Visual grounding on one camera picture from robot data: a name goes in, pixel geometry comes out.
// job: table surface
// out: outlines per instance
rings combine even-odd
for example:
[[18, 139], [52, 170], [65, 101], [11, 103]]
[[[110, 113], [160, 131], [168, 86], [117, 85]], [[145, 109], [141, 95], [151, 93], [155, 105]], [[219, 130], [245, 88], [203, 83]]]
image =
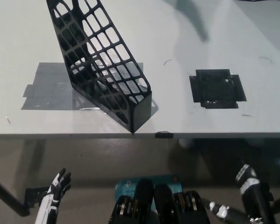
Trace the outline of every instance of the table surface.
[[[39, 64], [63, 58], [45, 0], [0, 1], [0, 137], [280, 137], [280, 1], [102, 3], [143, 63], [152, 117], [131, 135], [100, 110], [23, 110]], [[238, 109], [194, 103], [196, 69], [230, 69], [247, 101]]]

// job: gray duct tape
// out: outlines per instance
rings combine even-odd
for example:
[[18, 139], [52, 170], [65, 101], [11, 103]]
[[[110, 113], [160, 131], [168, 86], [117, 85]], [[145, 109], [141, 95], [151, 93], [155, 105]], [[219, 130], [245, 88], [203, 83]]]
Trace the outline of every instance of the gray duct tape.
[[[134, 64], [126, 65], [136, 76]], [[143, 63], [138, 65], [143, 70]], [[100, 110], [72, 88], [64, 63], [39, 63], [34, 81], [27, 85], [23, 97], [26, 100], [22, 110]]]

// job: black tape square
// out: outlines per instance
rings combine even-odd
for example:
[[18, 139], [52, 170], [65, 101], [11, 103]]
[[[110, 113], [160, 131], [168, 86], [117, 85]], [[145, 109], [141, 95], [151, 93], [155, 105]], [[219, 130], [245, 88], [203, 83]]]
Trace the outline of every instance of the black tape square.
[[189, 78], [194, 102], [206, 109], [236, 109], [237, 101], [246, 101], [239, 76], [229, 69], [196, 70]]

